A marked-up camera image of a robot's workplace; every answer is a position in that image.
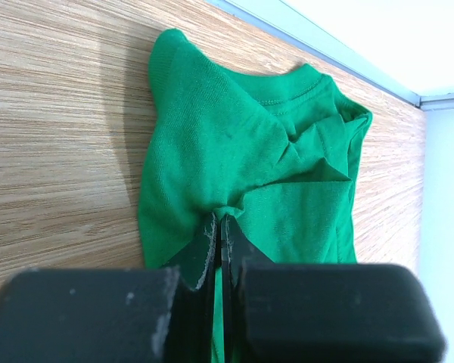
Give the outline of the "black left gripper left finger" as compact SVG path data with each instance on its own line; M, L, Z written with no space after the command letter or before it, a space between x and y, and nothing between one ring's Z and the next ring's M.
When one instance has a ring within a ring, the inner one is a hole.
M0 362L209 362L216 217L159 269L29 269L0 288Z

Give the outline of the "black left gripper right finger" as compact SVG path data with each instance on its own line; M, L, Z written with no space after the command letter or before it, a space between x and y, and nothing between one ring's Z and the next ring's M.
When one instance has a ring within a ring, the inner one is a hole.
M275 263L231 216L219 244L227 362L443 360L443 332L407 268Z

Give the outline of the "green t shirt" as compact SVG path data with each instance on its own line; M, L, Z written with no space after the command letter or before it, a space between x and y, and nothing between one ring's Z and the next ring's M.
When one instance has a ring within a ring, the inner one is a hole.
M372 113L308 64L274 76L214 63L178 29L148 62L157 122L138 229L149 268L233 216L272 261L356 261L353 204Z

